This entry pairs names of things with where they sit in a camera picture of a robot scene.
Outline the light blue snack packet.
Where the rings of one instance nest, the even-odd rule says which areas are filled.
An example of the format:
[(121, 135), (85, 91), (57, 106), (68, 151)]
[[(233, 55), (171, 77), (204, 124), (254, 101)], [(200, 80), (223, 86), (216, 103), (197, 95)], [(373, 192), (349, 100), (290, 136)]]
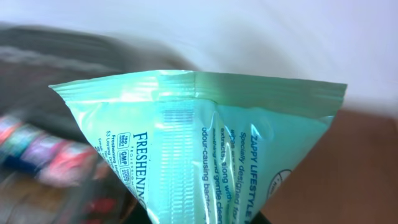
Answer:
[(249, 223), (330, 127), (343, 83), (189, 70), (52, 89), (152, 223)]

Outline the Kleenex tissue multipack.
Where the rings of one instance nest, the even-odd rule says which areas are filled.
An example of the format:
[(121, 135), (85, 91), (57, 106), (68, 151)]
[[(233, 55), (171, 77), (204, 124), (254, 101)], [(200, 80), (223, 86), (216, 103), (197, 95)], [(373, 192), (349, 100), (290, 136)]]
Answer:
[(1, 167), (30, 174), (54, 187), (75, 187), (107, 165), (88, 144), (54, 136), (12, 116), (1, 117)]

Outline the orange spaghetti packet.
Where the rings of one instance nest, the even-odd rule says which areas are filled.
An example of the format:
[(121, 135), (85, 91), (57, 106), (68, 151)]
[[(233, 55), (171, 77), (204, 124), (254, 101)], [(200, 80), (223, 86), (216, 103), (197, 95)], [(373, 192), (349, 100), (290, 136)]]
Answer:
[(81, 218), (81, 224), (104, 224), (112, 218), (117, 217), (116, 200), (113, 198), (99, 198), (89, 202)]

